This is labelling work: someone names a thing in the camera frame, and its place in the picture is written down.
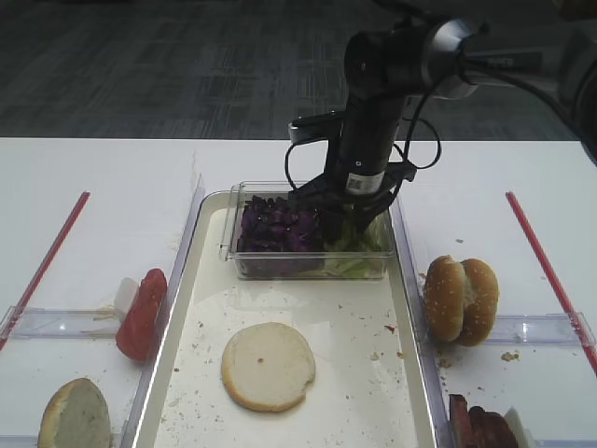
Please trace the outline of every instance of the white table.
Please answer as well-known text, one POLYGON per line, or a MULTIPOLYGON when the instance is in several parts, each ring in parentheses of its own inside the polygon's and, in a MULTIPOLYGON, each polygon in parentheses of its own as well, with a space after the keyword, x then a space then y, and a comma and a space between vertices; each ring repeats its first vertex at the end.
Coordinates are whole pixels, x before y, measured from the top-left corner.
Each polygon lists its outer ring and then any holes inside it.
MULTIPOLYGON (((0 314, 18 301, 83 190, 90 200, 30 306, 99 308, 112 301, 122 277, 140 279, 153 267, 169 273, 199 173, 208 194, 243 180, 281 180, 286 148, 284 141, 1 139, 0 314)), ((434 150, 435 144, 414 143, 412 157, 423 162, 434 150)), ((325 151, 324 144, 298 147, 293 177, 319 174, 325 151)), ((597 328, 597 167, 575 143, 446 142, 439 165, 418 173, 401 192, 417 269, 443 253, 486 259, 500 278, 500 314, 560 313, 507 204, 507 190, 519 198, 576 309, 597 328), (492 237, 489 230, 497 233, 492 237)), ((30 350, 25 344, 9 342, 0 354, 0 362, 13 366, 11 373, 0 368, 0 397, 14 403, 0 411, 0 433, 35 433, 38 421, 16 416, 40 415, 47 393, 93 363, 108 370, 96 379, 108 400, 123 409, 130 404, 125 390, 138 372, 113 347, 105 343, 97 349, 101 360, 93 360, 87 345, 69 343, 71 355, 80 353, 70 371, 70 357, 50 345, 28 343, 35 345, 30 350), (36 364, 45 369, 57 362, 61 373, 32 374, 28 404, 21 404, 22 387, 7 383, 15 379, 15 366, 35 371, 36 364)), ((594 375, 577 352, 571 357, 579 371, 573 390, 594 390, 594 375)))

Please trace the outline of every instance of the white tray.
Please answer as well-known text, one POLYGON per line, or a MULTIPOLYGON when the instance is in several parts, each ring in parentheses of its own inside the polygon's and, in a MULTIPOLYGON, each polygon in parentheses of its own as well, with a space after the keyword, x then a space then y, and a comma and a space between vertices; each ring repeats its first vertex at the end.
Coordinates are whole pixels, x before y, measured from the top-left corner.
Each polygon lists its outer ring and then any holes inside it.
POLYGON ((397 259, 381 281, 242 281, 219 257, 228 204, 223 192, 201 206, 135 446, 433 447, 397 259), (317 374, 294 410, 254 413, 229 398, 220 357, 272 320, 305 336, 317 374))

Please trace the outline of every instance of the red tomato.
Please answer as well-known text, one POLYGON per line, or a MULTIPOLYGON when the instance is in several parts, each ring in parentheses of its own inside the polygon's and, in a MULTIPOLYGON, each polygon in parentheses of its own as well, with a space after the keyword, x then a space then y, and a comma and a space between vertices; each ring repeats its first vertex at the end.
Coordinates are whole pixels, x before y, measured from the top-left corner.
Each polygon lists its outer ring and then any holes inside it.
POLYGON ((130 359, 139 362, 147 359, 167 287, 160 269, 152 269, 142 280, 139 293, 116 334, 118 349, 130 359))

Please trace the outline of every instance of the crumb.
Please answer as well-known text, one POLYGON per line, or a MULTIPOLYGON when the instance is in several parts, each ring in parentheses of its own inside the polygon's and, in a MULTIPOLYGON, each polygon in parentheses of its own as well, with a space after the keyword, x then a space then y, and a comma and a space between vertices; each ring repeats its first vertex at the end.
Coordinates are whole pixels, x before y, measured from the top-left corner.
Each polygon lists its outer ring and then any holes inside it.
POLYGON ((510 352, 505 352, 502 354, 502 356, 500 356, 500 358, 505 362, 513 361, 514 359, 518 359, 519 357, 520 356, 518 353, 515 353, 514 355, 512 355, 510 352))
POLYGON ((451 362, 446 359, 445 357, 443 357, 442 359, 439 360, 439 367, 441 369, 449 369, 451 367, 451 362))

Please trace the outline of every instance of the barcode sticker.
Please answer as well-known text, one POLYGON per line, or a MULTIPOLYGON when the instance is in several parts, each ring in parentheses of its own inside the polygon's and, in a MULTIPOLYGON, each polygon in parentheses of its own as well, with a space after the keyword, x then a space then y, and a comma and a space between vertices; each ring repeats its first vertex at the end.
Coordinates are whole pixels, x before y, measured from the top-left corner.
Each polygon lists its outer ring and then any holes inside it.
POLYGON ((384 172, 377 175, 356 175, 349 173, 346 179, 345 191, 354 195, 365 195, 376 193, 380 189, 384 172))

